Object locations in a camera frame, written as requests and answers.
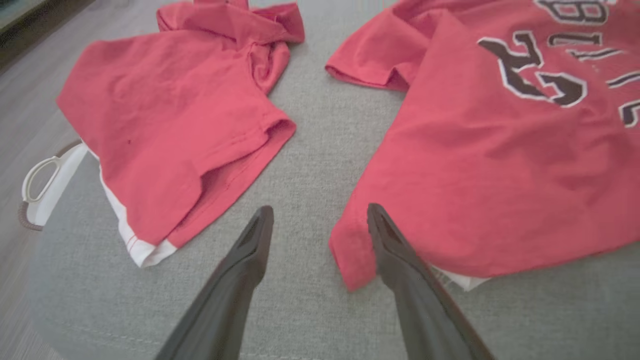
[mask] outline white handle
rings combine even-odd
[[[36,176],[36,174],[38,174],[40,170],[42,170],[45,166],[47,166],[50,163],[54,163],[56,165],[56,170],[53,172],[53,175],[49,179],[49,182],[47,182],[47,184],[44,186],[44,189],[42,189],[42,191],[38,194],[38,196],[35,199],[31,198],[30,189],[31,189],[31,183],[33,182],[33,178]],[[39,162],[36,166],[31,168],[31,170],[29,170],[29,172],[27,173],[27,176],[24,178],[24,181],[22,182],[22,200],[26,202],[40,201],[44,193],[47,192],[47,189],[49,189],[49,187],[51,186],[51,183],[53,183],[53,180],[56,178],[56,175],[58,175],[59,171],[60,171],[60,158],[57,158],[55,156],[49,159],[44,159],[41,162]]]

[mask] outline shirt sleeve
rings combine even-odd
[[[325,69],[338,80],[373,88],[407,91],[429,44],[397,8],[389,8],[353,33]]]

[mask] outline gray fabric surface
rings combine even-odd
[[[260,6],[267,1],[252,1]],[[393,294],[376,280],[348,293],[329,234],[403,94],[340,83],[324,64],[380,1],[300,1],[307,41],[271,100],[293,138],[218,221],[162,263],[129,259],[87,157],[45,227],[31,268],[36,328],[62,356],[152,359],[253,212],[275,210],[267,274],[241,359],[406,359]],[[498,359],[639,359],[640,245],[448,288]]]

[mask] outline t-shirt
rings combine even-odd
[[[367,205],[425,261],[472,277],[557,265],[640,236],[640,4],[400,0],[329,59],[406,91],[329,246],[375,276]]]
[[[266,94],[302,42],[296,4],[196,0],[157,11],[159,33],[95,42],[58,97],[100,160],[133,260],[148,266],[224,213],[293,135]]]

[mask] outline wooden floor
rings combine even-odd
[[[81,51],[95,40],[157,31],[171,0],[95,0],[0,75],[0,359],[61,359],[33,332],[25,299],[37,233],[17,220],[27,171],[77,139],[55,103]]]

